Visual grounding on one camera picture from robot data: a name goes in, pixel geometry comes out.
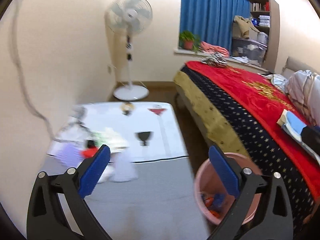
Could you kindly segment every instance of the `gold embroidery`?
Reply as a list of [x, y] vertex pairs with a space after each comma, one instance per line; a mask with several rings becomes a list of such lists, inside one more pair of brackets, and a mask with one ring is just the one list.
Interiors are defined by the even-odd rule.
[[288, 104], [286, 101], [278, 98], [276, 95], [274, 95], [274, 92], [276, 92], [277, 90], [273, 87], [268, 86], [267, 84], [261, 83], [261, 82], [245, 82], [242, 81], [243, 83], [245, 83], [247, 86], [249, 87], [253, 87], [256, 90], [258, 90], [258, 93], [269, 98], [272, 100], [276, 100], [280, 103], [282, 103], [283, 105], [285, 105], [287, 108], [289, 109], [293, 109], [292, 106], [290, 104]]
[[229, 69], [235, 73], [241, 74], [239, 71], [236, 71], [234, 67], [227, 66], [227, 69]]

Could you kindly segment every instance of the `plastic storage box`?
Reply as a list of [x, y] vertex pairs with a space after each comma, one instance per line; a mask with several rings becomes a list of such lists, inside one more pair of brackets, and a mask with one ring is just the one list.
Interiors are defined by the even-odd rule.
[[257, 41], [232, 38], [233, 57], [248, 57], [249, 64], [261, 67], [268, 46]]
[[270, 20], [270, 16], [268, 15], [260, 15], [259, 18], [260, 20]]

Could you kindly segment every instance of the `blue curtain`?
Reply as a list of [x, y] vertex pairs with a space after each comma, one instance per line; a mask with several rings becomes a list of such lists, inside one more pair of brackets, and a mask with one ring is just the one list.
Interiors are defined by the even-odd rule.
[[236, 15], [250, 17], [248, 0], [181, 0], [180, 32], [191, 31], [202, 41], [230, 51]]

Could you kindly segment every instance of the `red blanket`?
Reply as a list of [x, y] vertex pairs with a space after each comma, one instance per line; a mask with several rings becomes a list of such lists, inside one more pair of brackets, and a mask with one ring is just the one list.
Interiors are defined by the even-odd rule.
[[286, 95], [277, 90], [269, 80], [243, 69], [215, 68], [198, 61], [189, 61], [186, 65], [225, 90], [256, 118], [297, 167], [313, 197], [316, 199], [320, 196], [319, 166], [276, 123], [283, 109], [287, 109], [308, 124]]

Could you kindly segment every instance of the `pink clothing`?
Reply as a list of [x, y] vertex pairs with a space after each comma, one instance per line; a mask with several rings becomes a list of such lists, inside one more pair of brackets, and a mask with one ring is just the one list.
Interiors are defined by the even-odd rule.
[[214, 52], [219, 52], [221, 53], [224, 57], [229, 57], [229, 51], [223, 47], [219, 47], [219, 46], [214, 46], [211, 45], [209, 43], [206, 43], [204, 41], [202, 41], [200, 43], [200, 47], [202, 48], [202, 50], [206, 53], [214, 53]]

